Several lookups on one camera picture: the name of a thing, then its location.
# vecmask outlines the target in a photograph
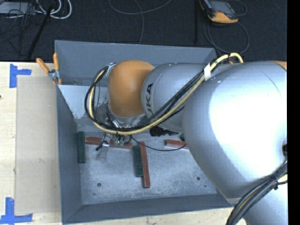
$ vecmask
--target robotic arm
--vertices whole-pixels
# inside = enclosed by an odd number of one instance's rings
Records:
[[[109,122],[94,108],[109,76]],[[95,76],[85,109],[109,134],[154,126],[182,133],[206,176],[235,208],[227,224],[288,224],[286,63],[244,63],[231,53],[210,64],[159,66],[127,60]]]

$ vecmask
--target green wooden block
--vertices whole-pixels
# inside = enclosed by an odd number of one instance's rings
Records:
[[[78,162],[85,163],[85,136],[84,132],[78,132]]]
[[[143,177],[143,163],[142,163],[142,154],[140,146],[133,146],[133,155],[135,160],[135,176],[136,177]]]

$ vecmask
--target metal bracket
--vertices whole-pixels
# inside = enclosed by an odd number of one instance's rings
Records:
[[[58,70],[52,69],[51,71],[48,72],[48,76],[56,82],[56,78],[60,79],[60,73]]]
[[[108,68],[108,70],[107,70],[107,72],[106,72],[106,74],[105,74],[106,77],[109,76],[109,74],[111,73],[112,69],[113,69],[114,66],[116,66],[116,65],[117,65],[116,62],[112,62],[112,63],[109,64],[109,68]]]
[[[102,142],[101,150],[98,154],[98,159],[106,159],[106,155],[109,149],[109,143],[107,141]]]

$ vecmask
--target yellow cable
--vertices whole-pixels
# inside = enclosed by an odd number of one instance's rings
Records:
[[[212,71],[215,66],[217,64],[219,64],[221,61],[223,61],[226,58],[229,57],[237,57],[240,61],[240,63],[243,63],[243,59],[242,57],[237,54],[237,53],[231,53],[229,55],[223,55],[219,58],[217,58],[211,65],[210,65],[210,71]],[[96,81],[102,74],[104,73],[104,71],[102,71],[101,73],[98,74],[98,76],[96,77],[96,79],[94,81]],[[162,121],[164,121],[165,119],[167,119],[169,116],[172,115],[172,113],[174,111],[176,111],[182,104],[184,104],[187,99],[192,95],[192,93],[200,86],[201,83],[203,83],[205,80],[204,75],[202,75],[200,77],[200,79],[197,81],[197,83],[190,89],[190,91],[186,94],[186,96],[175,106],[173,107],[169,112],[167,112],[165,115],[163,115],[161,118],[155,120],[154,122],[152,122],[149,125],[144,126],[143,128],[137,129],[137,130],[132,130],[132,131],[115,131],[115,130],[111,130],[111,129],[107,129],[99,124],[97,124],[96,122],[94,122],[95,126],[98,127],[99,129],[103,130],[104,132],[110,133],[110,134],[119,134],[119,135],[133,135],[133,134],[137,134],[140,132],[143,132],[151,127],[156,126],[157,124],[161,123]],[[92,118],[94,118],[94,115],[92,114],[92,95],[94,93],[95,87],[93,87],[90,91],[90,99],[89,99],[89,114]]]

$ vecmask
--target power cord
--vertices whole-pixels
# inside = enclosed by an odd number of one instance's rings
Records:
[[[142,11],[141,6],[139,5],[139,3],[136,0],[132,0],[132,1],[134,1],[135,4],[138,6],[140,12],[137,12],[137,13],[127,13],[127,12],[123,12],[123,11],[117,10],[116,8],[114,8],[112,6],[111,0],[108,0],[108,4],[109,4],[109,6],[113,10],[115,10],[118,13],[125,14],[125,15],[139,15],[140,14],[142,16],[142,31],[141,31],[141,36],[140,36],[140,40],[139,40],[139,44],[141,44],[142,38],[143,38],[143,32],[144,32],[144,16],[143,16],[143,14],[149,13],[149,12],[153,12],[153,11],[156,11],[158,9],[161,9],[161,8],[165,7],[167,4],[169,4],[172,0],[168,0],[165,4],[163,4],[163,5],[159,6],[159,7],[153,8],[153,9],[146,10],[146,11]]]
[[[287,183],[287,159],[280,168],[267,179],[258,184],[255,188],[247,192],[234,206],[226,225],[236,225],[251,207],[265,197],[273,189]]]
[[[229,2],[229,1],[236,1],[236,2],[239,2],[241,5],[243,5],[243,7],[245,9],[245,12],[241,13],[241,14],[237,14],[238,17],[239,16],[244,16],[248,12],[248,9],[247,9],[246,5],[244,3],[242,3],[240,0],[227,0],[226,2]],[[242,54],[249,48],[250,39],[249,39],[249,34],[248,34],[246,28],[240,22],[236,22],[236,23],[243,29],[243,31],[245,32],[246,37],[247,37],[246,47],[242,51],[237,52],[239,54]],[[204,33],[206,39],[215,47],[216,51],[218,52],[218,54],[220,56],[222,55],[222,52],[223,53],[229,53],[229,51],[224,50],[221,47],[216,45],[216,43],[213,41],[213,38],[212,38],[211,33],[210,33],[210,26],[225,27],[225,26],[230,26],[230,25],[228,25],[228,24],[219,24],[217,22],[212,22],[210,20],[206,20],[205,23],[203,24],[203,33]]]
[[[55,16],[54,14],[56,14],[56,13],[58,13],[59,11],[61,11],[61,9],[62,9],[62,1],[61,0],[57,0],[58,1],[58,3],[59,3],[59,6],[58,6],[58,8],[56,9],[56,10],[54,10],[54,11],[52,11],[51,13],[50,13],[50,17],[52,17],[52,18],[54,18],[54,19],[66,19],[66,18],[69,18],[70,16],[71,16],[71,14],[72,14],[72,3],[71,3],[71,1],[70,0],[66,0],[67,1],[67,3],[68,3],[68,6],[69,6],[69,12],[68,12],[68,14],[66,15],[66,16]],[[31,9],[31,11],[26,11],[26,13],[30,13],[30,14],[34,14],[34,13],[39,13],[39,14],[44,14],[44,15],[46,15],[47,14],[47,11],[43,8],[43,6],[41,5],[41,3],[40,3],[40,1],[39,0],[35,0],[35,2],[36,2],[36,4],[37,4],[37,9],[35,10],[35,9]],[[8,14],[10,14],[12,11],[19,11],[19,15],[14,15],[14,16],[10,16],[10,15],[8,15],[7,17],[8,18],[19,18],[19,17],[23,17],[23,16],[25,16],[25,14],[26,13],[24,13],[24,12],[22,12],[21,10],[18,10],[18,9],[13,9],[13,10],[11,10]]]
[[[25,56],[26,54],[22,53],[23,50],[23,35],[26,29],[30,27],[30,23],[28,24],[28,20],[31,20],[31,16],[33,15],[35,8],[34,6],[29,2],[27,6],[27,10],[25,12],[19,10],[19,9],[11,9],[8,14],[6,15],[7,18],[14,19],[13,23],[10,25],[10,27],[6,31],[0,30],[1,34],[0,37],[4,37],[4,40],[1,40],[0,42],[3,43],[5,41],[8,41],[9,44],[12,46],[12,48],[18,53],[19,59],[20,56]],[[14,34],[10,37],[7,37],[6,34],[12,30],[12,28],[16,25],[17,21],[20,21],[19,27],[20,31],[17,34]],[[18,39],[18,48],[15,47],[13,42],[11,41],[13,38],[19,36]]]
[[[176,150],[180,150],[180,149],[183,149],[187,144],[185,143],[183,146],[181,146],[180,148],[175,148],[175,149],[167,149],[167,150],[163,150],[163,149],[157,149],[157,148],[153,148],[153,147],[150,147],[146,144],[143,144],[141,142],[139,142],[138,140],[136,140],[132,135],[130,135],[130,138],[132,138],[133,140],[135,140],[138,144],[142,145],[142,146],[145,146],[146,148],[149,148],[149,149],[152,149],[152,150],[155,150],[155,151],[160,151],[160,152],[170,152],[170,151],[176,151]]]

